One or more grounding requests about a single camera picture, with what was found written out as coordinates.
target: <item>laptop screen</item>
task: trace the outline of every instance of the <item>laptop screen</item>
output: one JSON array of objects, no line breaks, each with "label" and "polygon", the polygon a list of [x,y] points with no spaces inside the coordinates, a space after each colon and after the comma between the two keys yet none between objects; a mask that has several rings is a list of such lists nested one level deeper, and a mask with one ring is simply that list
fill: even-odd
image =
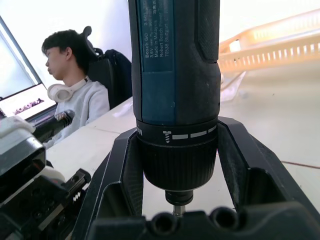
[{"label": "laptop screen", "polygon": [[20,116],[26,120],[50,107],[56,102],[48,97],[43,84],[33,86],[0,101],[0,119]]}]

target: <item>man's black hair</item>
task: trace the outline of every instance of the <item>man's black hair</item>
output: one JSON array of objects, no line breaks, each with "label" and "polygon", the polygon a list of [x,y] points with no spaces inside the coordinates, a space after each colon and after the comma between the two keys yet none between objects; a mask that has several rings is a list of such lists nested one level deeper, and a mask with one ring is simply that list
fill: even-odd
[{"label": "man's black hair", "polygon": [[84,74],[88,73],[89,53],[84,39],[75,30],[55,32],[44,40],[41,49],[47,55],[47,50],[54,47],[59,47],[60,51],[65,51],[68,47],[71,48],[78,67],[84,71]]}]

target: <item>white wall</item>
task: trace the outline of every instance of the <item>white wall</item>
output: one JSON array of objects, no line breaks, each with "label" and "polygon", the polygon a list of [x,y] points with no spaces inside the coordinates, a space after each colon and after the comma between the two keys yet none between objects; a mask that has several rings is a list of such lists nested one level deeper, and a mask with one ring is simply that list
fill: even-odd
[{"label": "white wall", "polygon": [[131,60],[127,0],[0,0],[0,15],[46,85],[56,83],[41,52],[46,37],[92,27],[89,40],[103,51],[116,49]]},{"label": "white wall", "polygon": [[[320,0],[221,0],[220,41],[261,24],[320,9]],[[116,49],[131,59],[127,0],[0,0],[0,15],[48,87],[41,45],[56,31],[82,32],[92,26],[89,39],[102,50]]]}]

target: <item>white sweater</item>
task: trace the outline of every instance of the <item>white sweater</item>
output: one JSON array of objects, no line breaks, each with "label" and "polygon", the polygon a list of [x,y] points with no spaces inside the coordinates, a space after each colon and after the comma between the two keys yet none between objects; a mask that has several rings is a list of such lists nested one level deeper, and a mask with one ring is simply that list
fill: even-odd
[{"label": "white sweater", "polygon": [[88,79],[86,85],[75,91],[68,101],[58,103],[55,114],[66,110],[74,111],[74,119],[69,126],[44,144],[47,149],[107,113],[110,110],[108,90],[100,82]]}]

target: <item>white plastic part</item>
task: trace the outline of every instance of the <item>white plastic part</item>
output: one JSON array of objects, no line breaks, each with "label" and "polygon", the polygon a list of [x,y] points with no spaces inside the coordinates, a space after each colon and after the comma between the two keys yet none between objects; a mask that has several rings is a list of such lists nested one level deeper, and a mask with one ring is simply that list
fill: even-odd
[{"label": "white plastic part", "polygon": [[0,155],[32,137],[35,128],[19,116],[0,120]]},{"label": "white plastic part", "polygon": [[242,79],[246,75],[246,72],[241,73],[240,75],[236,76],[234,79],[227,80],[225,78],[224,88],[221,86],[221,93],[220,93],[220,101],[227,102],[232,101],[235,96],[237,95],[239,86],[242,82]]},{"label": "white plastic part", "polygon": [[55,170],[50,166],[46,166],[35,178],[37,178],[39,175],[45,176],[49,179],[57,179],[62,182],[66,181],[65,177],[62,175],[61,172]]},{"label": "white plastic part", "polygon": [[222,73],[320,60],[320,9],[256,26],[220,42]]}]

